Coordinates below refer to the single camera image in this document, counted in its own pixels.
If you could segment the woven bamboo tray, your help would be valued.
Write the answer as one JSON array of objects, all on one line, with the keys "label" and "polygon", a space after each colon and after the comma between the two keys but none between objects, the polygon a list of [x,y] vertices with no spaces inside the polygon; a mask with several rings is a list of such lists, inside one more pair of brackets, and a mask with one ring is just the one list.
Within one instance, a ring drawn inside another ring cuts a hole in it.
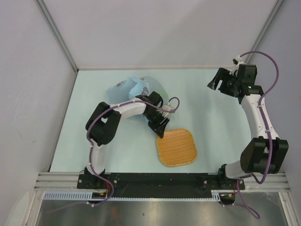
[{"label": "woven bamboo tray", "polygon": [[187,129],[165,131],[163,138],[157,138],[156,147],[160,161],[168,167],[191,164],[198,156],[193,135]]}]

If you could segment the light blue plastic bag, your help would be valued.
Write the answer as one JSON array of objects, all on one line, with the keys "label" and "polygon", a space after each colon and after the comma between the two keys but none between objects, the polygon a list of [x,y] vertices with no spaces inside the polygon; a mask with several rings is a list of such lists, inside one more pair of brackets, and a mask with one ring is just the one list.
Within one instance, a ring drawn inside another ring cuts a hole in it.
[{"label": "light blue plastic bag", "polygon": [[161,83],[151,76],[130,77],[108,88],[105,93],[108,97],[107,103],[113,105],[128,102],[138,95],[149,96],[153,91],[160,94],[163,99],[158,107],[167,103],[169,99],[167,92]]}]

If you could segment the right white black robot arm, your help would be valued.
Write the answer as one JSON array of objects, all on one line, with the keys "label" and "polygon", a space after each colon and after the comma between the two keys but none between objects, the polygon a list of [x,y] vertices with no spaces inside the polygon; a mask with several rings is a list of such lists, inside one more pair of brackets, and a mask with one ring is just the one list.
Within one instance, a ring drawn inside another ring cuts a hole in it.
[{"label": "right white black robot arm", "polygon": [[217,184],[228,189],[235,179],[262,174],[256,182],[262,184],[268,174],[277,174],[289,148],[281,139],[269,119],[261,86],[255,84],[257,67],[237,64],[233,70],[219,68],[208,83],[212,90],[235,97],[243,108],[251,132],[251,141],[242,151],[240,159],[219,168]]}]

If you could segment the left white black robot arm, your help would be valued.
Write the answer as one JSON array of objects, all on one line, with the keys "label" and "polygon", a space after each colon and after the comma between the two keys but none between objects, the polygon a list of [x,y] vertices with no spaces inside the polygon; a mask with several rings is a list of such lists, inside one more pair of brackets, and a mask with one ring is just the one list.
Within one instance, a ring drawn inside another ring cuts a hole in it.
[{"label": "left white black robot arm", "polygon": [[143,115],[148,120],[151,130],[163,138],[169,122],[167,115],[176,110],[170,104],[163,105],[162,97],[155,91],[150,95],[138,95],[130,101],[119,104],[99,103],[86,124],[87,139],[91,144],[87,165],[90,174],[87,182],[93,188],[103,185],[106,146],[115,137],[120,120]]}]

